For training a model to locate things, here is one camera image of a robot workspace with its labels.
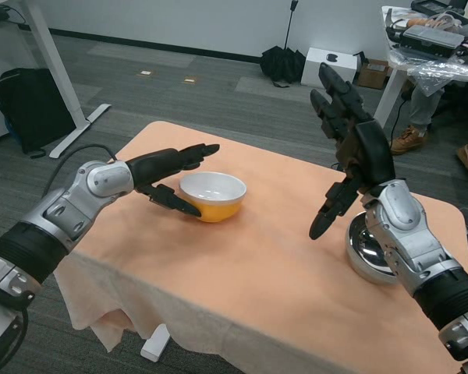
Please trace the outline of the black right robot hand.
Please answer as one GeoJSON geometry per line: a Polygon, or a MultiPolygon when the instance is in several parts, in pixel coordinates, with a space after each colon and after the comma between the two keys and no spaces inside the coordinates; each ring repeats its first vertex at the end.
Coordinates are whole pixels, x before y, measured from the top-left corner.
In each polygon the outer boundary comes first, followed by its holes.
{"type": "Polygon", "coordinates": [[[336,217],[344,216],[358,195],[395,179],[383,128],[363,109],[356,88],[326,63],[321,63],[318,76],[331,100],[313,89],[310,102],[321,119],[323,133],[335,141],[336,160],[346,176],[326,192],[325,202],[310,226],[313,240],[320,238],[336,217]]]}

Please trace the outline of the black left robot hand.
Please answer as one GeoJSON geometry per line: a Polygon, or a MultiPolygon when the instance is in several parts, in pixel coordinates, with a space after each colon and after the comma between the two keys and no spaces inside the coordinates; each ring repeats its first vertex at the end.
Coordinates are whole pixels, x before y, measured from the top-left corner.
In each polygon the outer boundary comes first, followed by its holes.
{"type": "Polygon", "coordinates": [[[182,171],[190,171],[200,167],[206,157],[217,153],[219,144],[197,144],[183,150],[168,148],[126,162],[133,177],[134,189],[149,198],[152,203],[177,210],[194,217],[201,217],[201,212],[175,194],[175,190],[154,183],[161,181],[182,171]]]}

